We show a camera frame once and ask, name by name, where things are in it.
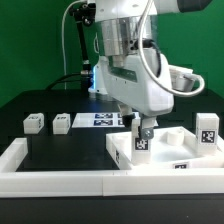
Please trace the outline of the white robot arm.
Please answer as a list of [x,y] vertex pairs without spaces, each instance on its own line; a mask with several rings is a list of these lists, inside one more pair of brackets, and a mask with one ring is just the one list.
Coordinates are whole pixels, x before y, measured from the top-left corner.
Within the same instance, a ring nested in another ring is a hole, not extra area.
[[172,67],[153,40],[153,19],[159,14],[205,9],[212,0],[88,0],[95,6],[99,61],[95,77],[118,101],[125,126],[133,110],[141,114],[138,135],[153,137],[156,117],[172,111],[174,98],[192,97],[204,79]]

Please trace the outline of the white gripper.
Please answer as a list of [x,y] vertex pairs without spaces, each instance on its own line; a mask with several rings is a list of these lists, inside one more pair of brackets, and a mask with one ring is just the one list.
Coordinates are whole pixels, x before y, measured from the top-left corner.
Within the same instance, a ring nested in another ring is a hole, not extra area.
[[150,78],[137,55],[127,56],[123,68],[110,67],[105,56],[101,56],[99,62],[107,93],[124,103],[119,105],[124,126],[130,127],[135,118],[132,108],[139,111],[144,114],[140,119],[139,136],[151,140],[154,137],[155,117],[171,112],[173,95]]

